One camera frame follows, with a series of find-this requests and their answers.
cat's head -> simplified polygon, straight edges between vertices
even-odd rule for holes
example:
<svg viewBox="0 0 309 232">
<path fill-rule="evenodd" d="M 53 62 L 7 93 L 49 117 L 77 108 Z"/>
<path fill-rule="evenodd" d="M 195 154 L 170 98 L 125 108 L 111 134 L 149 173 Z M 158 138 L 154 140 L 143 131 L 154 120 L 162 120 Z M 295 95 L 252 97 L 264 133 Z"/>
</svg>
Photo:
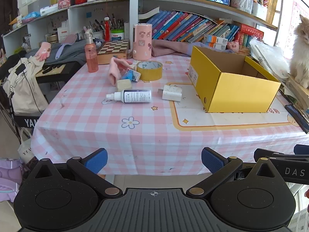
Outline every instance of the cat's head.
<svg viewBox="0 0 309 232">
<path fill-rule="evenodd" d="M 294 34 L 301 37 L 306 44 L 309 44 L 309 19 L 299 15 L 302 21 L 294 30 Z"/>
</svg>

floor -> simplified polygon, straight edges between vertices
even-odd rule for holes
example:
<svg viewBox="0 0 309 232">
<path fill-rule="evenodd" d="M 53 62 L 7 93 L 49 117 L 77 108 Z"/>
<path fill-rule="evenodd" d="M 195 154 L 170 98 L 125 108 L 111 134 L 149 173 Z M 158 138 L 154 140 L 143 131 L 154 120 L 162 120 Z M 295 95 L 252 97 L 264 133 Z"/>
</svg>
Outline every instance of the floor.
<svg viewBox="0 0 309 232">
<path fill-rule="evenodd" d="M 0 114 L 0 157 L 18 158 L 19 142 Z M 189 176 L 145 176 L 145 175 L 116 175 L 114 184 L 123 191 L 127 187 L 135 188 L 176 188 L 182 187 L 186 191 L 196 183 L 205 179 L 209 174 Z M 12 206 L 7 202 L 0 202 L 1 232 L 17 232 L 20 229 Z"/>
</svg>

pink cylinder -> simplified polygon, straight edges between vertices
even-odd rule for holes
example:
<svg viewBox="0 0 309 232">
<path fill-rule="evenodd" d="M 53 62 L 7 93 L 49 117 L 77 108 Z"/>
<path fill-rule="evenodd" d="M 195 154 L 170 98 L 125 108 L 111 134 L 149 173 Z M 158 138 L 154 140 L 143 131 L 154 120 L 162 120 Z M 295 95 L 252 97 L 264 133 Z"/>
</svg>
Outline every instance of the pink cylinder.
<svg viewBox="0 0 309 232">
<path fill-rule="evenodd" d="M 152 25 L 138 23 L 134 28 L 133 59 L 141 61 L 151 59 Z"/>
</svg>

cat's ear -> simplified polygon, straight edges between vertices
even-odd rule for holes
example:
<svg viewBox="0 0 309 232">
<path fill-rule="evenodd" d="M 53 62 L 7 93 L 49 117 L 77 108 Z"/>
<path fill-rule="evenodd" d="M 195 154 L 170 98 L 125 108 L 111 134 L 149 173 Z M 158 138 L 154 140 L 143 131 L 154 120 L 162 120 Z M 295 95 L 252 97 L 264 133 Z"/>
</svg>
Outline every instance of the cat's ear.
<svg viewBox="0 0 309 232">
<path fill-rule="evenodd" d="M 309 23 L 308 18 L 302 16 L 301 14 L 299 14 L 300 20 L 302 21 L 302 23 Z"/>
</svg>

yellow packing tape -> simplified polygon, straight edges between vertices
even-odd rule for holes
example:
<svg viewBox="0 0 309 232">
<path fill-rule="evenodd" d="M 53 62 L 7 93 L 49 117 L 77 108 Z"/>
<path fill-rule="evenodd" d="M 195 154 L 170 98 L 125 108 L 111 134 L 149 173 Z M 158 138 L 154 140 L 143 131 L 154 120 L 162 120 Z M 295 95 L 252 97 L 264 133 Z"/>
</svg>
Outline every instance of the yellow packing tape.
<svg viewBox="0 0 309 232">
<path fill-rule="evenodd" d="M 136 65 L 136 71 L 141 74 L 140 80 L 154 81 L 162 78 L 163 64 L 157 61 L 141 61 Z"/>
</svg>

